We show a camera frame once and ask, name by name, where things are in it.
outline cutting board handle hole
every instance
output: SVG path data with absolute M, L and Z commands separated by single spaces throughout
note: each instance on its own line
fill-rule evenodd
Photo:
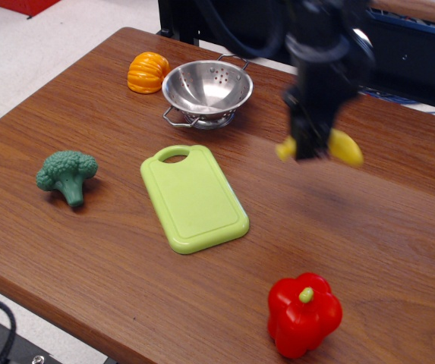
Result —
M 183 161 L 190 154 L 187 146 L 169 146 L 155 154 L 160 162 L 178 163 Z
M 186 158 L 187 158 L 186 155 L 174 155 L 172 157 L 168 157 L 167 159 L 163 160 L 162 162 L 165 162 L 165 163 L 179 163 L 179 162 L 183 161 Z

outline white floor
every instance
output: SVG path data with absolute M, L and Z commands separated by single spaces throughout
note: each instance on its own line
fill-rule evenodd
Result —
M 61 0 L 28 19 L 0 8 L 0 117 L 122 27 L 156 33 L 157 0 Z M 224 52 L 222 47 L 202 46 Z M 258 61 L 292 72 L 289 66 Z M 426 105 L 416 106 L 426 112 Z M 106 357 L 0 296 L 15 313 L 18 333 L 64 364 L 102 364 Z M 0 321 L 5 317 L 0 312 Z

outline wooden table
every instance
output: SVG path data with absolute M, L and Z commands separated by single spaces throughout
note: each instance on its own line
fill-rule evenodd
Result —
M 371 6 L 435 22 L 435 0 L 373 0 Z
M 230 125 L 177 129 L 161 92 L 126 85 L 149 50 L 173 67 L 217 57 L 126 28 L 0 120 L 0 292 L 121 364 L 269 364 L 287 361 L 266 332 L 267 294 L 313 271 L 344 318 L 297 362 L 435 362 L 435 116 L 365 96 L 336 125 L 363 149 L 362 169 L 283 163 L 292 75 L 252 64 L 254 93 Z M 139 168 L 175 144 L 210 148 L 247 235 L 170 249 Z M 79 209 L 35 185 L 62 149 L 99 163 Z

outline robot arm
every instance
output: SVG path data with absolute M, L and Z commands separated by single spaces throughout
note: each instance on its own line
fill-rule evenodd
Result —
M 288 3 L 292 29 L 286 46 L 298 71 L 296 84 L 284 95 L 296 145 L 291 154 L 297 160 L 321 158 L 328 155 L 338 110 L 356 97 L 374 65 L 370 46 L 353 30 L 366 16 L 367 2 Z
M 217 16 L 210 0 L 195 3 L 221 43 L 237 55 L 268 58 L 285 40 L 298 76 L 284 95 L 290 111 L 290 137 L 277 147 L 280 158 L 302 160 L 334 154 L 337 142 L 350 144 L 345 134 L 333 129 L 337 111 L 356 97 L 374 65 L 370 46 L 354 32 L 367 16 L 368 0 L 283 0 L 285 19 L 273 10 L 276 1 L 268 1 L 272 29 L 263 49 L 242 45 Z M 361 154 L 346 162 L 360 164 Z

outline broccoli floret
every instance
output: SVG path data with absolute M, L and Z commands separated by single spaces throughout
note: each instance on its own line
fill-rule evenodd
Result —
M 69 206 L 84 203 L 82 183 L 97 172 L 97 162 L 91 155 L 64 150 L 55 152 L 36 174 L 36 185 L 44 191 L 59 190 Z

